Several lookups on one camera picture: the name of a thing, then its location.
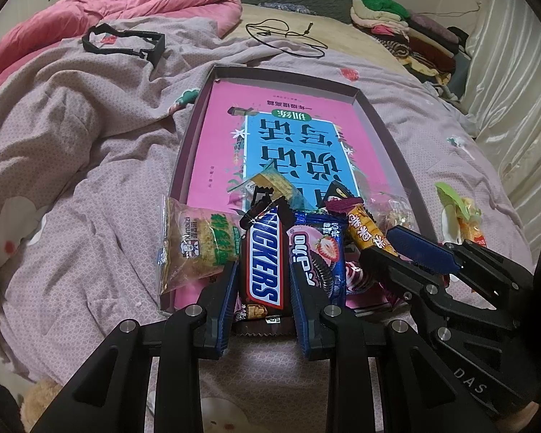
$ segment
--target green cloth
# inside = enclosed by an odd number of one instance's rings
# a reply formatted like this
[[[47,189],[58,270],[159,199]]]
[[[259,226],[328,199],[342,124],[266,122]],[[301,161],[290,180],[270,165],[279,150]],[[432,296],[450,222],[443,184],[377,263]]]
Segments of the green cloth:
[[[404,8],[404,6],[399,5],[396,1],[393,0],[362,0],[364,5],[368,9],[373,11],[387,11],[389,13],[398,14],[401,16],[401,19],[407,19],[409,17],[409,12]]]

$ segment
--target clear plastic bag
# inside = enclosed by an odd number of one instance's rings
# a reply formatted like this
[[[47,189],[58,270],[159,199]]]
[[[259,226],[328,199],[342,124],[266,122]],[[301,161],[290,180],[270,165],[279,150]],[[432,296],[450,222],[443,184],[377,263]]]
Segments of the clear plastic bag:
[[[193,208],[165,197],[163,245],[159,250],[159,295],[220,273],[237,260],[241,231],[238,215]]]
[[[293,210],[314,211],[316,209],[286,177],[274,168],[272,162],[269,162],[261,172],[229,189],[228,192],[234,198],[234,201],[244,202],[246,209],[249,209],[252,204],[252,193],[257,186],[272,189],[272,200],[285,197]]]
[[[408,198],[404,196],[372,192],[365,201],[365,208],[373,215],[379,229],[385,235],[393,226],[405,226],[413,231],[419,231],[413,209]]]

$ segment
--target black cable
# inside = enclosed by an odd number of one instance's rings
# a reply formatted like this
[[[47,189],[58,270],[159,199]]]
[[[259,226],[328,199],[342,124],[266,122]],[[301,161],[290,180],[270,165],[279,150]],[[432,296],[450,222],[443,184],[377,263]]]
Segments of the black cable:
[[[278,23],[282,23],[285,25],[286,29],[277,29],[276,27],[264,25],[267,21],[277,21]],[[291,28],[285,21],[282,21],[281,19],[269,18],[269,19],[265,19],[264,21],[260,23],[249,23],[245,26],[245,29],[250,37],[252,37],[255,41],[261,43],[262,45],[265,45],[267,47],[272,47],[273,49],[278,49],[281,52],[287,53],[294,57],[301,57],[301,58],[307,58],[307,59],[319,59],[325,56],[325,50],[327,50],[329,47],[326,44],[322,43],[321,41],[318,41],[315,38],[310,37],[308,35],[311,27],[313,27],[313,23],[309,23],[309,27],[307,27],[306,31],[304,31],[303,33],[298,33],[295,31],[291,31]],[[309,55],[309,54],[304,54],[304,53],[296,53],[290,50],[285,50],[280,47],[275,47],[274,45],[270,45],[269,43],[264,42],[263,40],[259,39],[257,36],[261,36],[261,37],[283,36],[285,39],[287,37],[301,37],[303,39],[308,39],[309,41],[312,41],[313,43],[300,42],[300,44],[310,47],[311,49],[319,53],[316,55]]]

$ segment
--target pink bedsheet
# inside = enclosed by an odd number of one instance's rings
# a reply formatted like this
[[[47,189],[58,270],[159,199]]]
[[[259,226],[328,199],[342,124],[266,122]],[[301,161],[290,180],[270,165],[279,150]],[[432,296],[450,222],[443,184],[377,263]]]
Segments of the pink bedsheet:
[[[0,74],[24,57],[38,55],[41,49],[62,39],[82,36],[102,19],[199,16],[215,20],[218,35],[222,37],[239,22],[241,13],[241,0],[60,0],[16,25],[0,40]]]

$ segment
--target candy wrapper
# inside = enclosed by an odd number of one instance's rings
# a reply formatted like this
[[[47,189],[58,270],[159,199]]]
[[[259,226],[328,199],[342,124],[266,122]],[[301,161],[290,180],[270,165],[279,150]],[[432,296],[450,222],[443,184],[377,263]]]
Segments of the candy wrapper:
[[[237,260],[238,215],[193,208],[166,197],[162,213],[159,294],[220,273],[227,260]]]
[[[386,235],[393,226],[404,226],[418,232],[415,214],[406,197],[386,192],[371,193],[366,208],[373,214],[378,228]]]
[[[357,262],[346,262],[345,264],[347,295],[362,294],[370,289],[375,283],[372,276],[363,272],[363,269]]]
[[[316,208],[311,206],[303,194],[270,162],[261,172],[247,179],[242,184],[229,189],[234,201],[245,202],[248,207],[254,205],[257,199],[253,197],[255,188],[272,190],[272,200],[285,197],[289,207],[293,210],[313,211]]]
[[[248,219],[241,221],[246,232],[241,239],[241,310],[235,314],[237,322],[270,318],[269,324],[280,324],[280,318],[293,313],[287,237],[287,229],[294,222],[293,212],[284,197],[264,205],[265,200],[254,204],[245,215]],[[271,333],[284,333],[283,327],[273,329]],[[235,327],[235,330],[251,334],[253,329]]]
[[[348,234],[359,251],[371,246],[377,246],[393,255],[398,255],[376,225],[372,215],[365,210],[365,207],[360,202],[357,203],[357,200],[361,201],[361,199],[357,198],[325,200],[325,206],[328,211],[347,212]]]
[[[309,285],[322,288],[332,304],[344,306],[346,217],[297,211],[295,218],[295,224],[287,231],[292,261],[301,263]]]
[[[444,182],[437,182],[435,186],[443,206],[451,205],[456,211],[460,240],[470,240],[480,246],[487,247],[485,235],[480,229],[482,223],[481,210],[475,206],[475,201],[468,197],[461,198],[451,186]]]

